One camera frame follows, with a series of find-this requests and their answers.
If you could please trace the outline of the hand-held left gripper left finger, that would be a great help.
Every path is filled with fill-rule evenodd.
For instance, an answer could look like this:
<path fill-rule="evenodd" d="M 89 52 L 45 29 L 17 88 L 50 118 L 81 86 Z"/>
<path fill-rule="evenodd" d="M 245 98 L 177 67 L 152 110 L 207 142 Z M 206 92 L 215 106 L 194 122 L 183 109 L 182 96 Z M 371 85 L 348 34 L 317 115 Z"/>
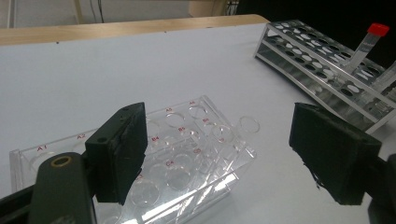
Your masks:
<path fill-rule="evenodd" d="M 147 147 L 144 102 L 119 109 L 86 140 L 87 159 L 96 170 L 94 195 L 99 203 L 125 204 Z"/>

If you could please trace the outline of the red-capped clear test tube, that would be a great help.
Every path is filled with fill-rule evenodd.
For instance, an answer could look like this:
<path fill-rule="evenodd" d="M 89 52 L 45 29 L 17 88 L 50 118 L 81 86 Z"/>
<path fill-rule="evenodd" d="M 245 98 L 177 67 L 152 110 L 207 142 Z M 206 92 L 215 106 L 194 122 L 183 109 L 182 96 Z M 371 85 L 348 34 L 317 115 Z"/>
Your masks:
<path fill-rule="evenodd" d="M 378 40 L 385 36 L 388 31 L 389 27 L 387 25 L 376 22 L 372 23 L 367 29 L 366 36 L 357 46 L 351 57 L 344 63 L 344 70 L 349 74 L 356 70 Z"/>

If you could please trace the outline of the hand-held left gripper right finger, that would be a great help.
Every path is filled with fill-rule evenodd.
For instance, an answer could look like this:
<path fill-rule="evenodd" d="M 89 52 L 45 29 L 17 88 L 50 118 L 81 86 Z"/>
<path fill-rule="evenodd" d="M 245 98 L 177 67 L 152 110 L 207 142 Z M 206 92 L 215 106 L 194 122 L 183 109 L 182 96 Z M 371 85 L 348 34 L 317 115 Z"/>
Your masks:
<path fill-rule="evenodd" d="M 289 144 L 335 201 L 361 204 L 369 163 L 379 154 L 380 141 L 323 107 L 297 103 Z"/>

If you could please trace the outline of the dark curtain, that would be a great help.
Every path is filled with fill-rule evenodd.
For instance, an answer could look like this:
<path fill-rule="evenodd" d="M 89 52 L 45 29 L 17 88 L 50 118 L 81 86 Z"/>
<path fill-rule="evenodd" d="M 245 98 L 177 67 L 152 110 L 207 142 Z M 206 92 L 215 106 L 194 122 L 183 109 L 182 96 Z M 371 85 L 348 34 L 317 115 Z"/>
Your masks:
<path fill-rule="evenodd" d="M 372 23 L 385 24 L 389 31 L 368 58 L 384 67 L 396 62 L 396 0 L 239 0 L 236 13 L 268 21 L 300 20 L 350 49 Z"/>

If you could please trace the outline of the metal test tube rack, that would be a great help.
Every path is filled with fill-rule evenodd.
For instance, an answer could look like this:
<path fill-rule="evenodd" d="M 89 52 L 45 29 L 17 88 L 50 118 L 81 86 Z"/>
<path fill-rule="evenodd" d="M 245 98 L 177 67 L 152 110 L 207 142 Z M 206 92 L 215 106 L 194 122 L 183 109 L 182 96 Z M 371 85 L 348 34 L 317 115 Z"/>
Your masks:
<path fill-rule="evenodd" d="M 353 72 L 344 63 L 353 51 L 297 21 L 265 25 L 255 57 L 271 65 L 319 105 L 373 133 L 396 118 L 396 78 L 375 87 L 385 68 L 364 59 Z"/>

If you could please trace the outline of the clear acrylic tube rack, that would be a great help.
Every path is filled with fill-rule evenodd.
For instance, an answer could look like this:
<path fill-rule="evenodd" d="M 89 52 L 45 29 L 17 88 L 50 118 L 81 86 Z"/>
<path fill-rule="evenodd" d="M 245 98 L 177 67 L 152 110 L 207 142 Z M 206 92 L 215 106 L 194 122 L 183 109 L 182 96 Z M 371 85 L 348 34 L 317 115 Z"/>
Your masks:
<path fill-rule="evenodd" d="M 182 224 L 224 197 L 250 164 L 251 117 L 232 125 L 206 96 L 147 113 L 148 147 L 124 205 L 99 203 L 85 142 L 98 129 L 10 154 L 0 224 Z"/>

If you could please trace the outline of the wooden table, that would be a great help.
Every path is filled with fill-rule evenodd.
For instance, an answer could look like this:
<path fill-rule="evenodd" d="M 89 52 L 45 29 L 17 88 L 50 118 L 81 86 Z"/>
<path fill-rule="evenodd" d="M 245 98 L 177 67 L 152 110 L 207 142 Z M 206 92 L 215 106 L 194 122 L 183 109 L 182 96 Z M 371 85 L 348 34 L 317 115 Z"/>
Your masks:
<path fill-rule="evenodd" d="M 267 23 L 257 14 L 0 29 L 0 46 Z"/>

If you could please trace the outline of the white board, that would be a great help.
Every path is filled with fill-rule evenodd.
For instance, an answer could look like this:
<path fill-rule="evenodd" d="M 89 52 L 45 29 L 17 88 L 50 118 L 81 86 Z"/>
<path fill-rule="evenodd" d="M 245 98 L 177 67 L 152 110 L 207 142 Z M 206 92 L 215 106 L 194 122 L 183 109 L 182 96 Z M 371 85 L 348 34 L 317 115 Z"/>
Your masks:
<path fill-rule="evenodd" d="M 231 122 L 251 116 L 257 157 L 231 193 L 191 224 L 369 224 L 316 186 L 290 148 L 304 94 L 255 48 L 259 24 L 0 47 L 0 198 L 11 192 L 8 154 L 101 126 L 121 107 L 147 111 L 205 95 Z"/>

